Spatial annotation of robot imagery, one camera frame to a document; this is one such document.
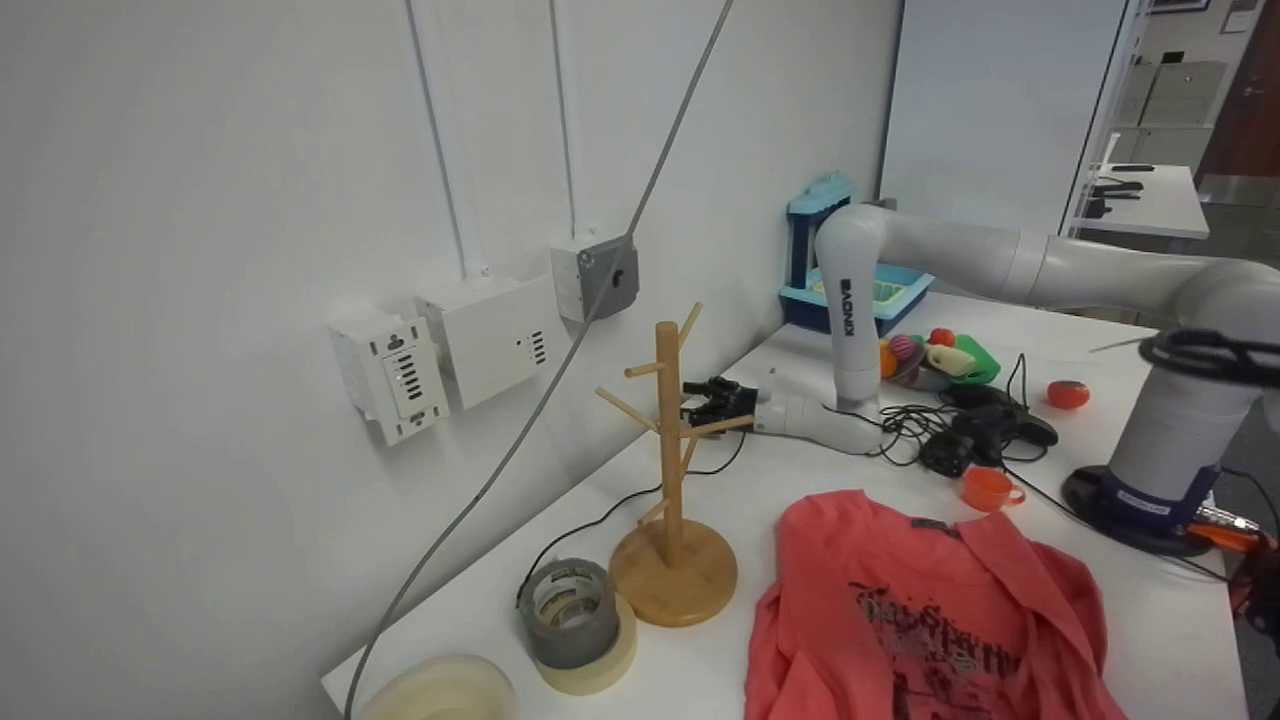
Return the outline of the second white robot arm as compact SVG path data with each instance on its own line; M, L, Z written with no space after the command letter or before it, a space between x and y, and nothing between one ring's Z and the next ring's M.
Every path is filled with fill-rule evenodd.
M1094 534L1192 556L1192 517L1218 482L1224 450L1253 408L1277 412L1280 271L1259 261L1137 253L1072 235L944 223L875 205L842 205L812 233L826 310L831 396L776 383L754 430L848 458L881 444L872 275L909 264L976 310L1137 314L1159 333L1141 346L1142 387L1102 463L1074 467L1058 495Z

